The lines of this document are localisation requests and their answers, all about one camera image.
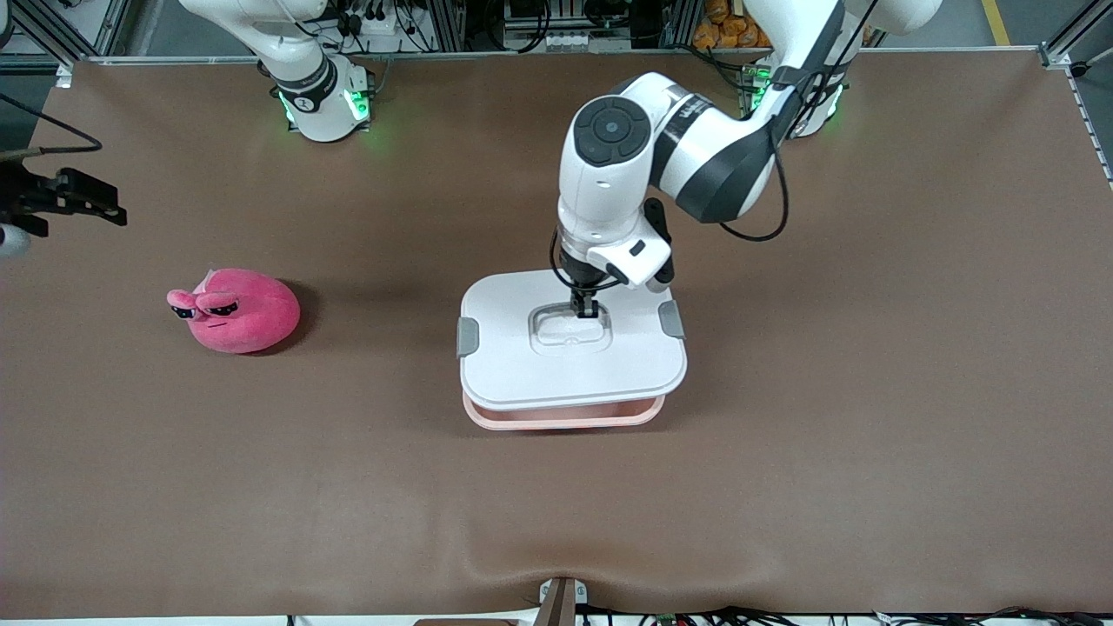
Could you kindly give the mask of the white box lid grey clips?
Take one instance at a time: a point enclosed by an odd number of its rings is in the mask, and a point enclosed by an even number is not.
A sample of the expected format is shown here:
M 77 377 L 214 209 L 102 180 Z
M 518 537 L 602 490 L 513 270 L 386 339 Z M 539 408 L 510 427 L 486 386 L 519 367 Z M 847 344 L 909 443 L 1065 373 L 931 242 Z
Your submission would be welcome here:
M 585 407 L 664 397 L 683 381 L 683 321 L 671 290 L 602 290 L 580 317 L 549 270 L 489 275 L 457 321 L 463 392 L 489 410 Z

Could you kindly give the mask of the pink plush toy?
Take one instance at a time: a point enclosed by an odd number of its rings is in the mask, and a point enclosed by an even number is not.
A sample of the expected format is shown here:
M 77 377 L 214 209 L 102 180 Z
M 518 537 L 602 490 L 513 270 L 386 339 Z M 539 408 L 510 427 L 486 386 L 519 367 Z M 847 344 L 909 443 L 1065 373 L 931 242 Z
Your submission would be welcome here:
M 269 350 L 301 322 L 290 286 L 254 270 L 208 270 L 195 288 L 170 290 L 166 302 L 201 346 L 226 354 Z

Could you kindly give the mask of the pink plastic box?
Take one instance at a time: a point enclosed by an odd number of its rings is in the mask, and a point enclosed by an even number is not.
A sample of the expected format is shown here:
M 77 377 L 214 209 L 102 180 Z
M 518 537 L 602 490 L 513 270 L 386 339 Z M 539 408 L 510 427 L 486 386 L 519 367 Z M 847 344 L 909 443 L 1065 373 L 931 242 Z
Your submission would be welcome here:
M 493 431 L 611 429 L 648 423 L 664 405 L 664 397 L 581 407 L 529 410 L 491 410 L 463 395 L 463 408 L 473 423 Z

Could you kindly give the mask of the orange toy pile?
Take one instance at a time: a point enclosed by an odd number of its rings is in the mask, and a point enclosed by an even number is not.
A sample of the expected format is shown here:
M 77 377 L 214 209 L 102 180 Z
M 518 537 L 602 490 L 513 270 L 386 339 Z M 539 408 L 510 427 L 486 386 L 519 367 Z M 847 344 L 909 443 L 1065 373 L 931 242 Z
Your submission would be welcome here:
M 747 11 L 746 0 L 703 0 L 691 46 L 697 49 L 769 48 L 764 29 Z

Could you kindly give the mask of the white socket box with plugs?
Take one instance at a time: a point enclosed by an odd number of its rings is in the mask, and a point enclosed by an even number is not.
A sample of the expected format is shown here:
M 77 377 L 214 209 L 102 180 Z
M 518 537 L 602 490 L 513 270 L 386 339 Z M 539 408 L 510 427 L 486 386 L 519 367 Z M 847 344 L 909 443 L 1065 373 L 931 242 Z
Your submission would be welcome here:
M 337 31 L 349 53 L 400 51 L 405 39 L 393 0 L 337 0 Z

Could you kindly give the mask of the aluminium frame profile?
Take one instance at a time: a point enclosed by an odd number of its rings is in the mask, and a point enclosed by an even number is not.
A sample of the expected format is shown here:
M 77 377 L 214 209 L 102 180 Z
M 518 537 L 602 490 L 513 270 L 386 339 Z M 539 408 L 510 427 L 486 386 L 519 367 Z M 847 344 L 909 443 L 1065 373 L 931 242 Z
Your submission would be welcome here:
M 0 61 L 75 63 L 112 52 L 134 0 L 0 0 Z
M 1083 0 L 1083 4 L 1061 25 L 1050 40 L 1040 43 L 1037 51 L 1041 63 L 1045 68 L 1068 67 L 1072 63 L 1068 59 L 1072 49 L 1105 17 L 1113 17 L 1113 0 Z

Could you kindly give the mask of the silver table edge rail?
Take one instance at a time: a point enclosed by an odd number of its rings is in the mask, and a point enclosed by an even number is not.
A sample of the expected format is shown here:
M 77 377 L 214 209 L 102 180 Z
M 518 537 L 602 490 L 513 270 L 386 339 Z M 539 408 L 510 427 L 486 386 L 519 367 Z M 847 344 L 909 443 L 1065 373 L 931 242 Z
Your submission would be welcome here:
M 971 47 L 880 47 L 863 48 L 860 53 L 989 53 L 1021 51 L 1033 52 L 1041 56 L 1040 46 L 971 46 Z M 713 53 L 713 58 L 719 61 L 733 59 L 764 58 L 771 53 L 771 49 L 728 49 Z M 680 49 L 636 49 L 636 50 L 605 50 L 595 51 L 593 55 L 604 58 L 636 56 L 653 57 L 664 55 L 683 53 Z M 544 52 L 516 53 L 508 51 L 469 51 L 469 52 L 370 52 L 349 53 L 349 59 L 358 61 L 386 61 L 386 60 L 420 60 L 420 61 L 463 61 L 484 58 L 543 58 Z M 100 56 L 83 59 L 85 63 L 99 63 L 99 66 L 215 66 L 215 63 L 255 63 L 254 56 Z

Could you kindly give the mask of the metal table edge bracket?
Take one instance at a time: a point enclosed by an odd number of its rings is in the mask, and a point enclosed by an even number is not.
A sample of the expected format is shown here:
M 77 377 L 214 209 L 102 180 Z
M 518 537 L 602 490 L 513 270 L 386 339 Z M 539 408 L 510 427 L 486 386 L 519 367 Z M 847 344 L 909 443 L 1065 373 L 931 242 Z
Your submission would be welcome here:
M 541 605 L 532 626 L 577 626 L 577 607 L 588 601 L 587 585 L 568 577 L 541 583 Z

